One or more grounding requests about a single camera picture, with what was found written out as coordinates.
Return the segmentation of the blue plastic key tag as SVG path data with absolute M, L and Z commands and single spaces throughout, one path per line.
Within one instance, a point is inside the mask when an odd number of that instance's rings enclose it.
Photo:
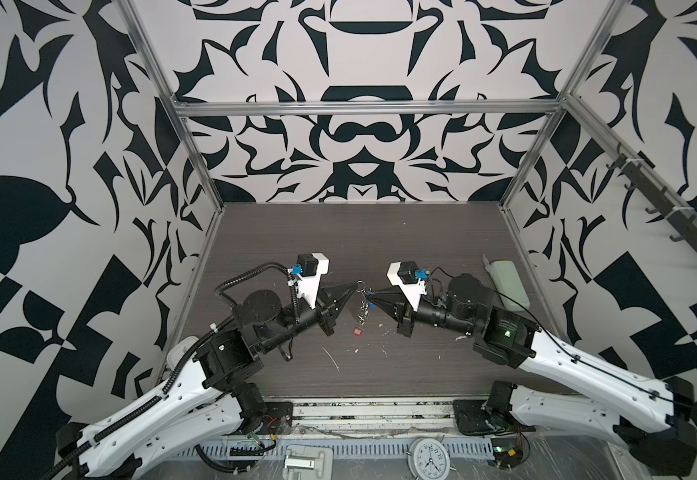
M 370 292 L 370 291 L 368 291 L 368 292 L 365 293 L 365 298 L 366 298 L 366 300 L 367 300 L 368 308 L 369 308 L 369 309 L 370 309 L 370 308 L 377 308 L 377 306 L 376 306 L 376 305 L 374 304 L 374 302 L 373 302 L 373 295 L 374 295 L 374 293 L 373 293 L 373 292 Z

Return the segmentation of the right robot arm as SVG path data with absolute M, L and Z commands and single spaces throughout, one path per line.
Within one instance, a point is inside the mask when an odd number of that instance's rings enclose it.
M 697 459 L 691 382 L 642 376 L 588 354 L 535 320 L 496 306 L 496 291 L 470 274 L 453 278 L 439 298 L 428 294 L 420 273 L 390 280 L 392 287 L 371 293 L 370 302 L 397 322 L 400 334 L 411 336 L 419 324 L 458 332 L 473 338 L 486 360 L 576 393 L 566 398 L 495 382 L 484 405 L 487 416 L 606 440 L 660 475 L 691 473 Z

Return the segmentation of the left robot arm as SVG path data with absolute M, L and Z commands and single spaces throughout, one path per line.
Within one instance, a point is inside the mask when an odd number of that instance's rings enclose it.
M 166 380 L 93 424 L 72 422 L 56 434 L 60 461 L 46 479 L 138 479 L 174 454 L 216 436 L 255 434 L 268 406 L 252 383 L 264 355 L 292 360 L 292 342 L 310 328 L 334 334 L 356 283 L 324 286 L 328 258 L 302 254 L 296 264 L 266 262 L 216 286 L 230 316 L 187 348 Z

